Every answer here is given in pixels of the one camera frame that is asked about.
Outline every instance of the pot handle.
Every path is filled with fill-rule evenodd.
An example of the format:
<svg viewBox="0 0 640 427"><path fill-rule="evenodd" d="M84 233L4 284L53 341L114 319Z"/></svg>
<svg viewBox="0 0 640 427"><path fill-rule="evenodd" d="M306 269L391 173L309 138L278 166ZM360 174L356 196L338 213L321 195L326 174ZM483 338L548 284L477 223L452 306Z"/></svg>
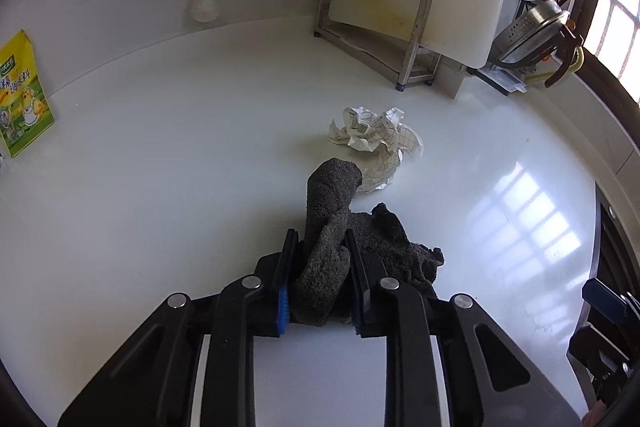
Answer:
<svg viewBox="0 0 640 427"><path fill-rule="evenodd" d="M562 64L560 64L558 70L546 79L545 87L553 86L566 74L574 61L576 49L578 49L584 42L584 39L580 35L576 37L571 30L564 25L560 28L560 32L565 39L562 47L566 50L566 53L564 54L564 60L562 60Z"/></svg>

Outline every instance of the window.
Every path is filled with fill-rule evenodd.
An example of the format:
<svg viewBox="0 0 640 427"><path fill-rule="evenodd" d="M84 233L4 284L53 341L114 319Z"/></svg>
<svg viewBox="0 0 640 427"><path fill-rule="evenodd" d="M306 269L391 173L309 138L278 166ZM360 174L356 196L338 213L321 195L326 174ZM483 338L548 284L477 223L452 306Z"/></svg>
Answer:
<svg viewBox="0 0 640 427"><path fill-rule="evenodd" d="M584 47L640 102L640 0L598 0Z"/></svg>
<svg viewBox="0 0 640 427"><path fill-rule="evenodd" d="M576 74L640 147L640 0L575 0L571 19L584 38Z"/></svg>

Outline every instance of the stainless steel pot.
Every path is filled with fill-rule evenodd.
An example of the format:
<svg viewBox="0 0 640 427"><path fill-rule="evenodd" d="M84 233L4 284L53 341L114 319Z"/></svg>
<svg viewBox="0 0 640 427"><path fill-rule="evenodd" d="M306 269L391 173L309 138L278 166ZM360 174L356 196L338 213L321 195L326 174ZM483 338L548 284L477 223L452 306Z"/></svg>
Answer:
<svg viewBox="0 0 640 427"><path fill-rule="evenodd" d="M562 65L545 82L546 87L555 84L568 70L575 51L582 45L565 25L569 12L562 10L556 1L545 1L514 20L494 39L488 61L505 70L517 70L537 64L556 49L564 46Z"/></svg>

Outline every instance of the yellow handle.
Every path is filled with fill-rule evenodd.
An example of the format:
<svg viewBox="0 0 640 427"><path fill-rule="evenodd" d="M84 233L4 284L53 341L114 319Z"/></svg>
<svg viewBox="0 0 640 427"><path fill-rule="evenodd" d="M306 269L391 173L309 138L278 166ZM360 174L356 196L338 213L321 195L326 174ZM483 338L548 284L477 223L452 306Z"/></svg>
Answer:
<svg viewBox="0 0 640 427"><path fill-rule="evenodd" d="M582 67L582 64L584 63L584 51L582 50L581 47L575 49L575 54L577 55L577 57L575 58L575 62L571 66L569 66L569 69L566 70L566 74L575 73ZM553 71L546 71L545 73L539 73L539 74L530 74L529 76L524 77L524 81L526 84L533 84L535 82L544 82L552 74L554 74Z"/></svg>

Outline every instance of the metal rack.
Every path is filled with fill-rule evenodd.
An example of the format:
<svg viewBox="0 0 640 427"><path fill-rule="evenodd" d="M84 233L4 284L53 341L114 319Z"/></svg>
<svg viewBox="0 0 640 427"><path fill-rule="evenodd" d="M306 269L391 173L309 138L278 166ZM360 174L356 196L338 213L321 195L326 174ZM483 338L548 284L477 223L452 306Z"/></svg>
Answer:
<svg viewBox="0 0 640 427"><path fill-rule="evenodd" d="M329 19L331 0L318 1L315 37L323 37L331 44L357 58L404 91L407 84L433 84L433 77L441 55L420 46L431 0L420 0L409 41L379 32L343 24Z"/></svg>

